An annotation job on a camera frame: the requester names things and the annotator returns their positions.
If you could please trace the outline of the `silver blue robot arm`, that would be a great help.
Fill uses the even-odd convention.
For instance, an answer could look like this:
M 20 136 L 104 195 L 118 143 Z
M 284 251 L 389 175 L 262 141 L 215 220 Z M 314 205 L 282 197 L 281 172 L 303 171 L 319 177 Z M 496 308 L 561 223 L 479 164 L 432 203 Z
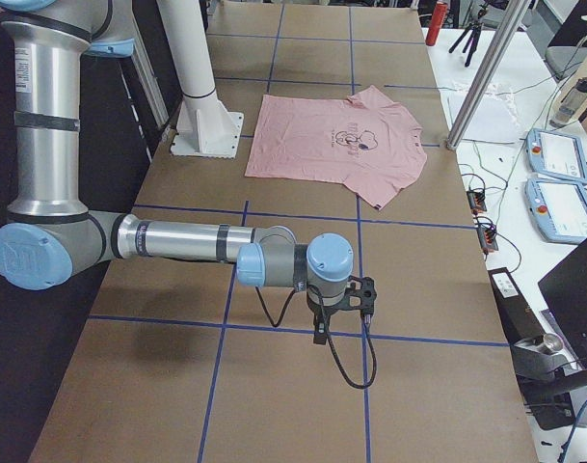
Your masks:
M 128 1 L 3 1 L 14 43 L 18 194 L 0 229 L 0 275 L 45 290 L 103 261 L 134 257 L 218 262 L 239 283 L 304 292 L 314 340 L 330 343 L 335 313 L 374 313 L 370 278 L 353 275 L 347 239 L 324 233 L 299 243 L 267 229 L 142 220 L 87 208 L 79 198 L 80 60 L 129 57 L 136 24 Z

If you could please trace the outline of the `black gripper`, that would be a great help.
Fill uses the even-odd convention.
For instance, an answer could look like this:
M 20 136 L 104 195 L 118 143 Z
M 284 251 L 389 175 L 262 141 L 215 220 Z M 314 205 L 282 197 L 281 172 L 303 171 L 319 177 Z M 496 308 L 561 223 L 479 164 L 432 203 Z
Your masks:
M 307 305 L 313 312 L 313 343 L 325 344 L 326 331 L 324 318 L 330 318 L 337 312 L 358 312 L 361 318 L 371 318 L 375 311 L 375 282 L 370 277 L 350 276 L 346 283 L 338 286 L 341 291 L 336 296 L 329 296 L 327 283 L 321 281 L 318 287 L 307 285 Z

